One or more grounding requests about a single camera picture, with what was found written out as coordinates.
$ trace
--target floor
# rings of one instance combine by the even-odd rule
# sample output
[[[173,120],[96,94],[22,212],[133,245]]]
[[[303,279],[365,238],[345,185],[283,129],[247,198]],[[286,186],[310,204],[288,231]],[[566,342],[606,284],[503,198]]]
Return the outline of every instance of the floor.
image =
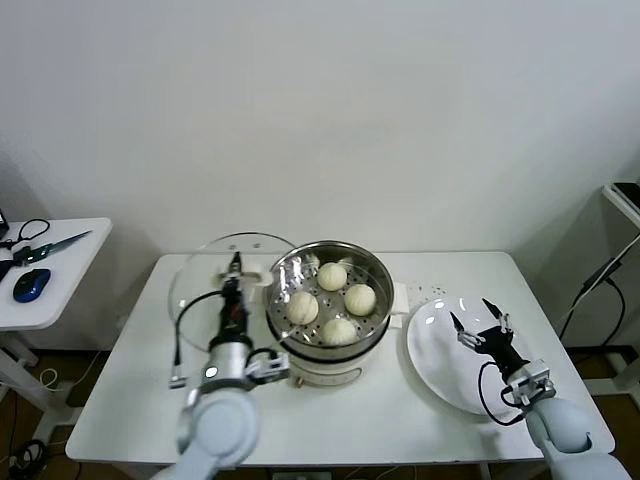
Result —
[[[92,353],[75,352],[36,352],[40,357],[40,363],[33,369],[38,376],[45,368],[55,368],[64,380],[79,379],[91,360]],[[86,402],[91,389],[95,384],[99,372],[104,367],[108,358],[107,353],[100,354],[98,361],[86,379],[74,387],[69,397],[71,406],[82,406]],[[601,357],[593,357],[578,365],[578,371],[583,378],[603,378],[613,375],[612,368]],[[625,396],[599,397],[596,404],[609,424],[616,437],[615,456],[623,463],[632,478],[640,478],[640,455],[638,455],[638,437],[640,436],[640,412],[635,404]],[[0,403],[0,459],[9,451],[9,441],[14,422],[14,413],[17,412],[14,449],[31,439],[31,434],[40,419],[40,412],[22,397],[10,392]],[[78,463],[64,455],[64,441],[71,434],[71,427],[58,428],[51,442],[50,455],[53,457],[47,462],[46,468],[37,477],[38,480],[128,480],[129,477],[110,465]],[[500,473],[508,465],[492,465],[492,473]],[[8,478],[8,462],[6,459],[0,462],[0,479]],[[332,469],[334,480],[376,479],[384,473],[384,467],[365,467],[358,472],[353,468]],[[234,472],[224,472],[217,478],[222,480],[269,480],[271,469],[239,469]],[[421,466],[414,469],[412,466],[399,467],[384,476],[385,480],[480,480],[479,469],[476,465],[455,466]],[[536,480],[550,479],[548,473],[536,477]]]

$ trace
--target glass lid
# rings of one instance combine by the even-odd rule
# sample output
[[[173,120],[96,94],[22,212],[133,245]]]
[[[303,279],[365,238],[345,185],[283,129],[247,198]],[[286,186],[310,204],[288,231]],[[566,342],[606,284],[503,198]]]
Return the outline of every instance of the glass lid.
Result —
[[[242,255],[245,302],[253,298],[252,284],[265,286],[271,282],[270,268],[295,245],[275,235],[260,232],[234,233],[220,237],[199,248],[175,274],[169,290],[169,316],[176,322],[178,315],[195,298],[219,290],[235,252]],[[218,314],[223,300],[213,296],[195,304],[180,324],[182,339],[200,351],[207,352],[211,339],[218,332]]]

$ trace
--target scissors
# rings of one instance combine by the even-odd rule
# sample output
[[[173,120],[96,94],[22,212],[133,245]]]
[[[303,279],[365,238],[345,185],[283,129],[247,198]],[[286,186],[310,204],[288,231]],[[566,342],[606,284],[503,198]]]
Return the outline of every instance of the scissors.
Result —
[[[78,235],[74,235],[73,237],[60,240],[59,242],[56,242],[56,243],[47,243],[46,245],[43,245],[36,249],[32,249],[31,247],[24,247],[23,249],[13,254],[13,260],[0,261],[0,280],[4,278],[4,276],[7,274],[9,269],[11,269],[11,267],[26,266],[32,263],[39,262],[40,260],[47,258],[49,255],[53,255],[54,253],[58,253],[58,252],[61,252],[62,250],[65,250],[66,248],[70,247],[81,238],[89,235],[92,231],[93,230],[88,230],[86,232],[79,233]]]
[[[34,235],[25,237],[23,235],[25,228],[27,228],[29,225],[33,223],[42,223],[44,224],[44,227]],[[37,238],[40,235],[46,233],[50,227],[51,227],[51,224],[47,220],[44,220],[42,218],[34,218],[32,220],[29,220],[28,222],[25,222],[24,225],[22,225],[22,227],[20,227],[17,240],[5,240],[4,242],[0,242],[0,248],[12,249],[14,245],[17,245],[20,242],[24,242],[25,240],[33,240],[34,238]]]

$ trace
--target steamed bun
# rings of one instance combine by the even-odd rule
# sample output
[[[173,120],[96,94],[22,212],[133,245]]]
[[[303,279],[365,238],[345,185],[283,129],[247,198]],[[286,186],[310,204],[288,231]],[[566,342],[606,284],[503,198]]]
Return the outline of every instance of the steamed bun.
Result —
[[[287,315],[291,323],[306,325],[318,316],[318,301],[308,292],[296,292],[287,304]]]
[[[369,285],[354,285],[347,290],[344,304],[354,315],[369,315],[376,308],[376,292]]]
[[[356,326],[344,318],[332,318],[320,334],[327,345],[348,345],[358,339]]]
[[[318,270],[318,283],[328,292],[340,290],[347,283],[347,271],[337,263],[325,263]]]

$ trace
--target metal rim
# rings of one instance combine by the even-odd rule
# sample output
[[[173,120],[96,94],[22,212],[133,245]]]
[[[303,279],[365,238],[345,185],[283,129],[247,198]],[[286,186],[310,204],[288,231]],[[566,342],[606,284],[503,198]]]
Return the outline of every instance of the metal rim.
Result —
[[[348,249],[354,249],[356,251],[358,251],[359,253],[365,255],[365,256],[371,256],[373,258],[376,259],[376,261],[378,262],[381,270],[384,272],[385,276],[388,278],[389,283],[392,285],[393,287],[393,279],[391,277],[391,274],[389,273],[389,270],[387,270],[387,267],[384,265],[384,263],[382,263],[382,261],[373,253],[371,253],[369,250],[366,250],[364,248],[362,248],[359,245],[355,245],[353,243],[348,243],[348,242],[343,242],[343,241],[339,241],[339,240],[320,240],[320,241],[316,241],[316,242],[310,242],[310,243],[306,243],[304,245],[300,245],[299,247],[295,247],[294,249],[290,250],[289,252],[285,253],[280,259],[278,259],[272,266],[270,271],[273,272],[273,270],[275,268],[278,268],[284,261],[285,259],[290,258],[291,256],[294,256],[296,254],[298,254],[299,252],[309,249],[309,248],[314,248],[314,247],[323,247],[323,246],[340,246],[340,247],[345,247]],[[365,336],[359,338],[356,342],[354,343],[350,343],[347,345],[313,345],[310,343],[306,343],[306,342],[302,342],[299,339],[290,336],[287,337],[286,340],[291,340],[295,343],[298,343],[300,345],[304,345],[305,347],[309,347],[309,348],[314,348],[317,349],[319,351],[326,351],[326,350],[339,350],[342,349],[344,347],[348,347],[348,346],[352,346],[352,345],[356,345],[364,340],[367,340],[371,337],[373,337],[374,335],[380,334],[380,338],[382,338],[384,336],[384,334],[386,333],[386,330],[389,326],[389,316],[391,315],[391,308],[393,306],[393,301],[394,301],[394,289],[391,288],[391,291],[389,293],[389,307],[387,309],[386,314],[383,316],[384,320],[381,322],[381,324],[378,326],[378,328],[376,328],[373,331],[370,331],[369,333],[367,333]],[[268,312],[266,312],[266,309],[268,308],[268,304],[270,302],[270,299],[266,298],[266,296],[263,298],[263,303],[265,305],[265,314],[267,317],[267,321],[269,324],[269,329],[271,330],[271,332],[273,333],[274,337],[276,338],[277,341],[279,341],[283,346],[286,345],[285,341],[282,341],[282,339],[279,337],[279,333],[276,331],[275,326],[273,325],[273,322],[271,320],[271,317],[269,316]],[[373,342],[373,345],[377,345],[379,339],[375,342]],[[295,350],[290,350],[292,353],[295,353],[296,355],[302,357],[303,355],[299,354],[298,352],[296,352]],[[312,359],[312,358],[306,358],[307,360],[311,360],[314,362],[318,362],[318,360],[316,359]],[[321,361],[320,363],[340,363],[343,362],[345,360],[339,360],[338,362],[333,362],[333,361]]]
[[[273,334],[274,337],[278,338],[278,332],[276,331],[275,327],[273,326],[273,322],[271,321],[271,317],[269,317],[269,314],[265,312],[265,315],[267,316],[267,323],[269,325],[269,330],[271,330],[271,333]],[[353,355],[351,355],[350,357],[345,357],[345,358],[317,358],[317,357],[310,357],[308,355],[305,355],[304,353],[300,353],[298,352],[295,348],[293,348],[291,345],[288,345],[286,342],[279,342],[279,344],[282,346],[282,348],[284,348],[286,351],[288,351],[289,353],[293,353],[296,357],[301,358],[303,360],[306,360],[308,362],[313,362],[313,363],[321,363],[324,365],[335,365],[338,363],[344,363],[344,362],[350,362],[351,360],[355,360],[356,358],[361,357],[362,355],[364,355],[365,353],[370,352],[371,350],[373,350],[373,348],[378,345],[378,343],[380,343],[380,341],[382,340],[382,337],[384,337],[384,334],[387,332],[387,330],[389,329],[389,317],[387,317],[381,324],[382,327],[382,333],[380,333],[380,336],[378,338],[375,339],[375,341],[373,341],[371,343],[371,345],[369,345],[367,348],[365,348],[364,350],[355,353]],[[305,345],[308,347],[313,347],[313,348],[322,348],[321,346],[317,346],[317,345],[310,345],[308,343],[302,343],[299,340],[296,340],[297,343],[299,343],[300,345]],[[337,346],[327,346],[326,348],[342,348],[348,345],[337,345]]]

